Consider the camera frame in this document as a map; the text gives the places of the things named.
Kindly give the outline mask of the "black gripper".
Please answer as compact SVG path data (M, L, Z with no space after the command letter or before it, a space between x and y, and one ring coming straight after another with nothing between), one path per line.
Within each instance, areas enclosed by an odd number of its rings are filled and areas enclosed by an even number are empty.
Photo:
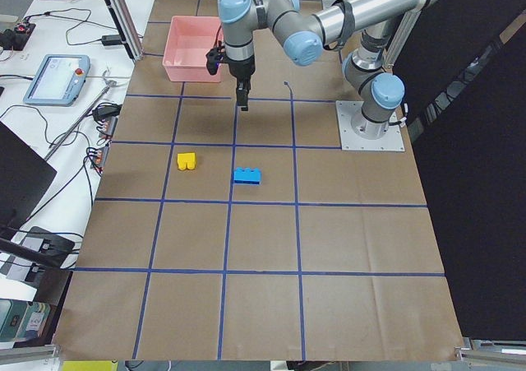
M255 73L255 57L234 60L227 55L224 45L214 46L206 54L206 69L211 76L215 76L220 64L228 64L229 72L237 79L248 79ZM236 104L241 111L248 111L248 96L250 86L242 81L237 81Z

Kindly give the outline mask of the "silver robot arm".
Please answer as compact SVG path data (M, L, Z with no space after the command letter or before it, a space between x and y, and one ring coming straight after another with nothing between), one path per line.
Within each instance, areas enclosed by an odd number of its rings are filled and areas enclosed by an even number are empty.
M345 79L364 105L353 119L354 130L369 139L382 137L393 125L391 114L404 102L404 84L383 69L383 52L397 38L398 17L408 21L438 0L335 0L320 12L304 16L299 0L218 0L221 26L206 54L206 69L214 75L222 64L236 78L236 105L248 109L251 76L256 70L253 33L268 29L285 54L299 67L315 62L325 51L340 51L353 35L361 42L342 66Z

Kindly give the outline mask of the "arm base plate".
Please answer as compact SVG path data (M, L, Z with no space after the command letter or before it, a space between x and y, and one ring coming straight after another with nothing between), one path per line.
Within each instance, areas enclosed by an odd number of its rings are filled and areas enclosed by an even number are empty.
M393 112L388 122L373 123L362 114L362 101L335 103L339 125L340 145L343 151L405 152L400 126L391 126L396 120Z

